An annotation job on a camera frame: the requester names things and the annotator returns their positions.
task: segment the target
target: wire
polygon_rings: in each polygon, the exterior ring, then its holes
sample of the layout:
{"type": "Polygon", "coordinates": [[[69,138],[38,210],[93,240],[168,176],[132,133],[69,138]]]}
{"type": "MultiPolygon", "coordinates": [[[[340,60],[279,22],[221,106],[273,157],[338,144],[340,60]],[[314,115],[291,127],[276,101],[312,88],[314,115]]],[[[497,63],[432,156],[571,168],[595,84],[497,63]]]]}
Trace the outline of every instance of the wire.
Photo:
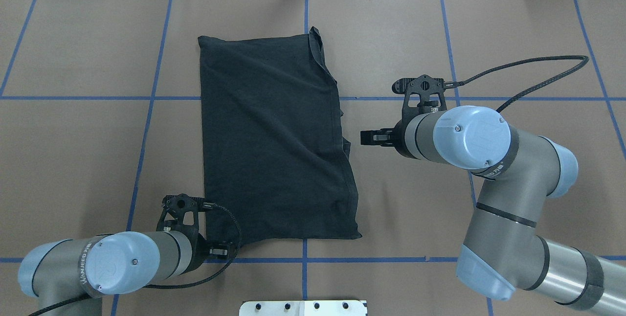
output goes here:
{"type": "Polygon", "coordinates": [[[145,286],[144,288],[150,288],[150,289],[183,289],[183,288],[195,287],[197,285],[200,285],[202,283],[206,283],[206,282],[214,279],[215,277],[219,276],[220,274],[222,274],[222,272],[224,272],[228,268],[228,266],[230,266],[231,263],[233,263],[233,261],[235,261],[235,258],[237,257],[237,254],[239,253],[239,249],[241,249],[241,243],[242,243],[242,240],[243,240],[242,233],[241,233],[241,226],[239,225],[239,222],[237,222],[237,220],[235,219],[235,216],[233,216],[233,214],[230,211],[228,211],[228,209],[226,209],[226,207],[222,207],[222,206],[220,206],[218,204],[213,204],[213,207],[219,208],[222,211],[226,212],[228,214],[228,216],[230,216],[230,219],[233,221],[233,223],[235,223],[235,226],[237,227],[237,233],[239,235],[239,237],[237,238],[237,240],[238,240],[237,247],[235,249],[235,252],[233,253],[233,256],[228,259],[228,262],[226,262],[226,264],[224,266],[222,266],[221,269],[219,269],[219,271],[215,272],[210,277],[204,278],[203,280],[199,280],[199,281],[194,282],[194,283],[187,283],[187,284],[181,284],[181,285],[149,284],[149,285],[145,286]]]}
{"type": "Polygon", "coordinates": [[[67,300],[63,300],[60,303],[55,303],[54,305],[50,305],[49,307],[44,307],[41,310],[37,310],[37,311],[33,312],[32,314],[29,314],[29,316],[39,316],[41,314],[47,313],[48,311],[52,311],[54,309],[58,309],[60,307],[63,307],[65,305],[69,305],[71,303],[87,300],[89,298],[91,298],[91,296],[89,296],[89,294],[82,294],[81,296],[77,296],[76,298],[70,298],[70,299],[67,299],[67,300]]]}
{"type": "Polygon", "coordinates": [[[552,84],[553,82],[566,77],[567,75],[570,75],[572,73],[574,73],[575,71],[579,70],[580,68],[582,68],[583,66],[585,66],[585,64],[589,61],[589,57],[586,55],[557,55],[557,56],[553,56],[553,57],[539,57],[539,58],[530,58],[530,59],[525,59],[525,60],[519,60],[519,62],[514,62],[514,63],[509,63],[509,64],[504,64],[503,66],[499,66],[499,67],[495,67],[495,68],[491,68],[489,70],[483,71],[482,73],[478,74],[478,75],[474,75],[471,78],[468,78],[465,81],[461,81],[458,82],[458,86],[463,86],[463,85],[467,85],[470,82],[476,80],[479,77],[483,77],[485,75],[487,75],[488,73],[493,73],[494,71],[498,71],[498,70],[502,70],[502,69],[506,69],[506,68],[510,68],[510,67],[515,67],[515,66],[519,66],[521,64],[527,64],[527,63],[533,63],[533,62],[544,62],[546,60],[581,60],[581,62],[579,62],[578,64],[576,64],[576,66],[574,66],[573,68],[569,68],[568,70],[553,76],[551,78],[548,78],[548,80],[545,80],[543,82],[539,82],[539,84],[536,84],[535,86],[529,87],[526,90],[516,94],[515,96],[509,98],[507,100],[507,102],[503,103],[502,106],[499,106],[498,109],[496,109],[496,111],[498,113],[502,112],[505,108],[507,108],[508,106],[510,106],[513,102],[519,100],[520,98],[524,97],[525,95],[528,95],[531,92],[537,91],[542,87],[548,86],[549,84],[552,84]]]}

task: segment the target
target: garment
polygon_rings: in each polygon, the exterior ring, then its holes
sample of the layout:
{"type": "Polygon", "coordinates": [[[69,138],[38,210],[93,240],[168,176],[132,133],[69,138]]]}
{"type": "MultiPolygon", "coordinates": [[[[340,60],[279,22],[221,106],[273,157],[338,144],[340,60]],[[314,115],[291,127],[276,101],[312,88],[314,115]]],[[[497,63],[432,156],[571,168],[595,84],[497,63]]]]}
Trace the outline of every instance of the garment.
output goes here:
{"type": "MultiPolygon", "coordinates": [[[[319,31],[199,44],[205,197],[232,211],[243,244],[360,238],[350,143],[319,31]]],[[[206,214],[206,235],[237,240],[217,210],[206,214]]]]}

